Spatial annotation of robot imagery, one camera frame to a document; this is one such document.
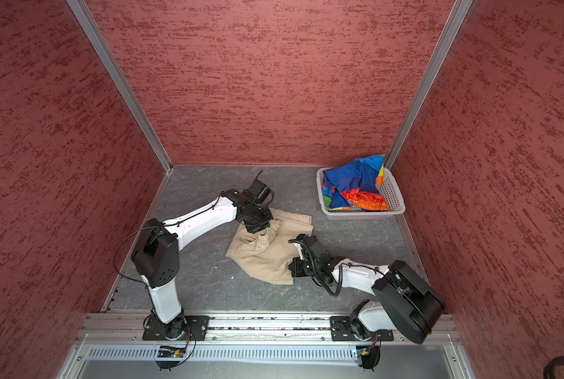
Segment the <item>beige drawstring shorts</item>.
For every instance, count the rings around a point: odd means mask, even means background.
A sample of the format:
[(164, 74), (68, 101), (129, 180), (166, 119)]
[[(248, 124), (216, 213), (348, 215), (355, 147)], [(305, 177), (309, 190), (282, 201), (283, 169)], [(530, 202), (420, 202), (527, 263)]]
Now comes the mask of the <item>beige drawstring shorts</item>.
[(250, 234), (239, 226), (226, 257), (233, 260), (247, 275), (275, 285), (294, 284), (288, 265), (299, 256), (289, 241), (313, 232), (312, 216), (271, 210), (273, 220), (261, 232)]

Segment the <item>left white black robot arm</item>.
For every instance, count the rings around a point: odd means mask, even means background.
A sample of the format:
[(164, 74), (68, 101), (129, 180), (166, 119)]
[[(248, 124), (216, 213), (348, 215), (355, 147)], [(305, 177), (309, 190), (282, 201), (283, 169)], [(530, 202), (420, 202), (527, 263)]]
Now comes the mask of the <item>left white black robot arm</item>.
[(147, 287), (152, 303), (148, 317), (150, 330), (162, 340), (190, 336), (175, 280), (181, 264), (179, 252), (195, 239), (237, 221), (252, 234), (263, 232), (273, 221), (269, 205), (274, 192), (257, 182), (242, 192), (229, 189), (207, 205), (184, 216), (163, 222), (152, 218), (138, 231), (131, 260)]

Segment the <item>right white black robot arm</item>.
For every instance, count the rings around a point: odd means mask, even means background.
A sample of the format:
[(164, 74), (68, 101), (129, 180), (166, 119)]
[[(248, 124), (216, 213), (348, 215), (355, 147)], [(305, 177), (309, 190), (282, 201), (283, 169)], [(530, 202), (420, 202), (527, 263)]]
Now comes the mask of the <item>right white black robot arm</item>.
[(344, 288), (375, 298), (359, 303), (349, 316), (335, 319), (334, 331), (368, 341), (384, 330), (396, 330), (412, 343), (423, 344), (445, 311), (441, 295), (404, 261), (367, 265), (332, 256), (314, 235), (299, 235), (288, 243), (299, 252), (288, 265), (292, 277), (311, 278), (333, 298)]

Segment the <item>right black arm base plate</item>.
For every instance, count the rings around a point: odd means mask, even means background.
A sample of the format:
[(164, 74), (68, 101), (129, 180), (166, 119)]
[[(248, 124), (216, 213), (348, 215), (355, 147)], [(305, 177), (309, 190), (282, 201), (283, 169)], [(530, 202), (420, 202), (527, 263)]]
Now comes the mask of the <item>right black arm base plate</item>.
[(329, 318), (332, 340), (335, 342), (391, 342), (394, 341), (392, 330), (379, 329), (370, 331), (356, 317), (332, 316)]

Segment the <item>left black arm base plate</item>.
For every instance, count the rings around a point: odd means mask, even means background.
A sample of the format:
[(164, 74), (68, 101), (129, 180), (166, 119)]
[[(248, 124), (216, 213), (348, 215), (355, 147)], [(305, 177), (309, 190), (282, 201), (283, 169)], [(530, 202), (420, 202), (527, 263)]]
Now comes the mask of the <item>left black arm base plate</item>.
[(205, 339), (209, 327), (208, 316), (186, 316), (179, 314), (168, 323), (163, 323), (157, 315), (152, 312), (144, 319), (143, 335), (144, 341), (182, 341), (194, 338), (197, 341)]

